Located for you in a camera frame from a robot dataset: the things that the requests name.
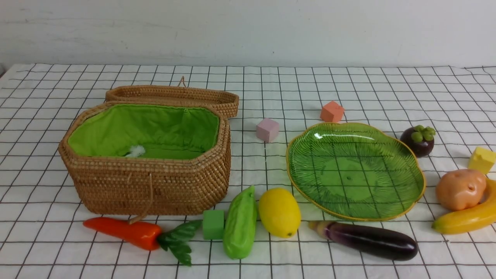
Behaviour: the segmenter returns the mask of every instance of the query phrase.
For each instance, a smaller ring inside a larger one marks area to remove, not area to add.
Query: green glass plate
[[[314,125],[286,152],[293,186],[336,217],[393,219],[408,212],[426,188],[410,148],[366,124]]]

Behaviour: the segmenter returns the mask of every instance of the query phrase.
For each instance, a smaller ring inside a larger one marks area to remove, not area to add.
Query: toy carrot
[[[191,266],[189,255],[191,248],[187,242],[194,237],[201,224],[202,220],[195,220],[181,224],[171,231],[162,232],[160,226],[142,221],[128,222],[97,217],[83,222],[87,228],[117,237],[144,250],[152,251],[159,247],[165,251],[170,249],[177,260],[185,266]]]

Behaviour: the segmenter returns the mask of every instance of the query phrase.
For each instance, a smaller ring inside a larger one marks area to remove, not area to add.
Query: white wall
[[[0,62],[496,65],[496,0],[4,0]]]

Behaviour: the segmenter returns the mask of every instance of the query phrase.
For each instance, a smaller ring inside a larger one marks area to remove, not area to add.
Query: green fabric lining
[[[81,156],[124,156],[142,145],[141,158],[188,160],[215,146],[219,123],[205,108],[119,104],[87,119],[68,144]]]

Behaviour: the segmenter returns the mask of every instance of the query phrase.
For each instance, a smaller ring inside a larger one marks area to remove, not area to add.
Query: toy bitter melon
[[[224,252],[233,259],[247,257],[255,240],[256,203],[252,185],[234,197],[229,206],[224,236]]]

